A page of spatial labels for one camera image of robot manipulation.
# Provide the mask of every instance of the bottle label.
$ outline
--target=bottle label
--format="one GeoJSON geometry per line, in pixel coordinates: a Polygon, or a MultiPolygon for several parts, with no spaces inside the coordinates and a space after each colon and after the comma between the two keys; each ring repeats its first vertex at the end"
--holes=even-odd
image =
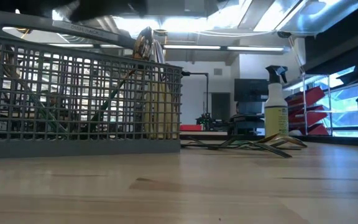
{"type": "Polygon", "coordinates": [[[265,136],[274,134],[288,135],[288,107],[286,106],[265,107],[265,136]]]}

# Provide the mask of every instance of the ceiling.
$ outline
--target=ceiling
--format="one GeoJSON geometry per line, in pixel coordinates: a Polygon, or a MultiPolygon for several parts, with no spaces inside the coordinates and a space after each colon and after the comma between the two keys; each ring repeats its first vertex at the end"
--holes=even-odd
{"type": "MultiPolygon", "coordinates": [[[[289,31],[296,36],[317,35],[358,8],[358,0],[148,1],[150,15],[142,20],[133,16],[108,16],[83,25],[134,38],[147,26],[165,29],[168,31],[166,44],[288,47],[289,42],[279,38],[275,32],[278,27],[280,31],[289,31]]],[[[64,20],[70,10],[69,7],[57,9],[60,16],[58,19],[64,20]]],[[[14,29],[8,32],[16,36],[22,35],[14,29]]],[[[25,39],[54,43],[72,41],[66,36],[64,39],[61,35],[45,35],[40,31],[27,35],[25,39]]],[[[166,60],[226,61],[231,54],[210,50],[168,50],[166,60]]]]}

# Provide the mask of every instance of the yellow cable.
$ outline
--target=yellow cable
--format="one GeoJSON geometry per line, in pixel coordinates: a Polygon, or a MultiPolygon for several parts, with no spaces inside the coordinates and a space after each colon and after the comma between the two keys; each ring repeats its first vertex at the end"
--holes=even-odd
{"type": "Polygon", "coordinates": [[[30,29],[27,29],[26,32],[22,35],[21,39],[23,39],[28,33],[29,33],[30,29]]]}

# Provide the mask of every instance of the gray plastic basket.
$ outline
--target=gray plastic basket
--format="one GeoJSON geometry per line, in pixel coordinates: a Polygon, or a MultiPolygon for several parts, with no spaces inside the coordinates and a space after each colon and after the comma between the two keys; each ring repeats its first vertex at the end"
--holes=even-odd
{"type": "Polygon", "coordinates": [[[27,42],[7,26],[120,38],[0,12],[0,157],[180,150],[180,67],[27,42]]]}

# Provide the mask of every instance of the white spray bottle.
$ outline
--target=white spray bottle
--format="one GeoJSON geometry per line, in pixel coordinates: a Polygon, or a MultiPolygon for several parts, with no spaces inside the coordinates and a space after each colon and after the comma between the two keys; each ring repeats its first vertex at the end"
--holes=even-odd
{"type": "Polygon", "coordinates": [[[266,67],[269,72],[268,99],[265,103],[265,136],[274,134],[288,135],[288,103],[283,97],[283,87],[280,77],[284,83],[287,82],[285,72],[287,67],[271,65],[266,67]]]}

